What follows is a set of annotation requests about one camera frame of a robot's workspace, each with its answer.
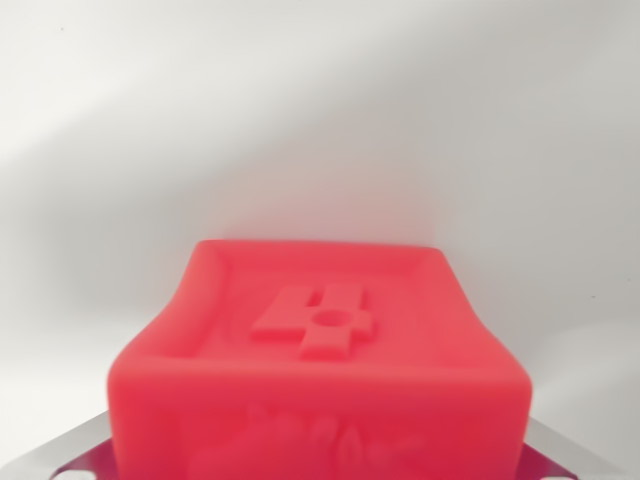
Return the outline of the gripper right finger with black rubber pad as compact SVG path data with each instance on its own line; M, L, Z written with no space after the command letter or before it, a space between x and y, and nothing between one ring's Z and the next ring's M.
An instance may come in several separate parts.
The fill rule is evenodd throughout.
M538 420L528 423L518 479L602 479L603 460Z

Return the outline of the gripper left finger with black rubber pad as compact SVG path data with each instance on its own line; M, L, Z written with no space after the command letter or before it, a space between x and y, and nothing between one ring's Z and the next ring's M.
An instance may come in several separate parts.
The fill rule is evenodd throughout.
M118 479L108 413L14 461L15 479Z

